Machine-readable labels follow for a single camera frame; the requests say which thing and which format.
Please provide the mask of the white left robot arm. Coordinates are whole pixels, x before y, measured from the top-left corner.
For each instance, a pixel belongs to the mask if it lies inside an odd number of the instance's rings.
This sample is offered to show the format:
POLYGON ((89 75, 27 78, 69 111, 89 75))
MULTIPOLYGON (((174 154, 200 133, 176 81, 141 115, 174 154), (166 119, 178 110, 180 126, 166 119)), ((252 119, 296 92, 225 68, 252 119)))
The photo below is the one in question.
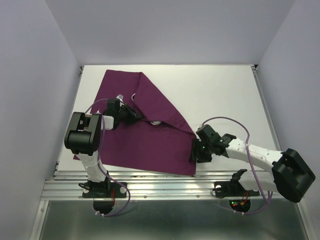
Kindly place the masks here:
POLYGON ((88 114, 75 111, 69 121, 64 146, 81 161, 87 173, 87 181, 78 184, 84 198, 127 196, 127 184, 112 180, 100 157, 106 131, 115 130, 120 123, 132 125, 143 118, 121 97, 99 99, 94 104, 105 101, 106 109, 103 112, 88 114))

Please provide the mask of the stainless steel tray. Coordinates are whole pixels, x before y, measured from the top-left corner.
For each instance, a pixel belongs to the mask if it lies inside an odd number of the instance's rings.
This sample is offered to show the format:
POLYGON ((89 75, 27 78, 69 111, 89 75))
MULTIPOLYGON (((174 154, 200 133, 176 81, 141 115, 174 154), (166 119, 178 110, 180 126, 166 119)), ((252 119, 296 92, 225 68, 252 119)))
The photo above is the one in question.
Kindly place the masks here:
MULTIPOLYGON (((132 96, 131 96, 131 100, 132 100, 132 101, 134 101, 135 95, 136 95, 136 93, 132 94, 132 96)), ((152 124, 152 125, 154 125, 154 126, 156 126, 156 125, 161 124, 162 122, 159 121, 159 120, 157 120, 157 121, 150 121, 149 123, 152 124)))

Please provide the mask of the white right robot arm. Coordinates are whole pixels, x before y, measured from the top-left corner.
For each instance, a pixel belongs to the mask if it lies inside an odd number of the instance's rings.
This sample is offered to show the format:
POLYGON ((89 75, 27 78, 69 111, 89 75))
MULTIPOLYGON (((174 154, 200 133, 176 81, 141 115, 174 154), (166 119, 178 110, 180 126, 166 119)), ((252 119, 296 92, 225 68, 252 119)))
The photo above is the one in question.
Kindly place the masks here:
POLYGON ((192 142, 191 158, 196 163, 209 163, 212 156, 223 156, 250 165, 240 169, 228 181, 214 185, 216 196, 257 196, 262 191, 276 192, 288 201, 298 203, 316 179, 315 174, 294 149, 265 149, 231 134, 219 135, 211 126, 201 126, 192 142))

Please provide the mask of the purple cloth mat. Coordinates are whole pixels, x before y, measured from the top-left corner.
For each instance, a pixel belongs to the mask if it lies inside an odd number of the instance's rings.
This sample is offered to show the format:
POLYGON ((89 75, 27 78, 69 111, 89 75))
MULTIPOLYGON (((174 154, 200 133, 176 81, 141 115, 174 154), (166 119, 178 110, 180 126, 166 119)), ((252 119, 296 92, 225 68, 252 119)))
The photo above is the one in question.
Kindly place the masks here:
MULTIPOLYGON (((103 164, 176 174, 194 175, 192 161, 193 130, 162 92, 142 72, 108 69, 94 102, 115 99, 123 95, 123 102, 143 116, 142 120, 104 134, 100 159, 103 164), (161 121, 152 125, 150 121, 161 121)), ((93 104, 91 114, 104 112, 107 103, 93 104)))

